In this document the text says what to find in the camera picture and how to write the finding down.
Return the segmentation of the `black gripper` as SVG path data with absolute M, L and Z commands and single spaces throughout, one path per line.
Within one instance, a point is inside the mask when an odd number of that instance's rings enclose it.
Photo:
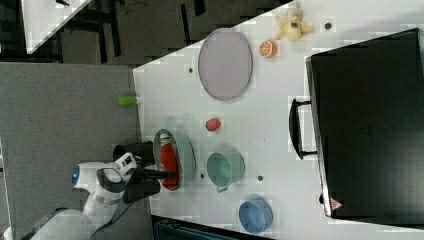
M 158 170 L 148 170 L 142 167 L 137 167 L 129 182 L 128 186 L 137 186 L 146 182 L 149 179 L 173 179 L 178 178 L 179 174 L 176 172 L 167 172 L 167 171 L 158 171 Z

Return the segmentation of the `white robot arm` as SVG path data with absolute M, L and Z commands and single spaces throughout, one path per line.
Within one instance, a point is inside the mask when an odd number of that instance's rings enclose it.
M 113 222 L 121 199 L 131 201 L 128 184 L 136 169 L 132 158 L 78 164 L 72 184 L 89 193 L 83 210 L 58 208 L 39 220 L 21 240 L 89 240 Z

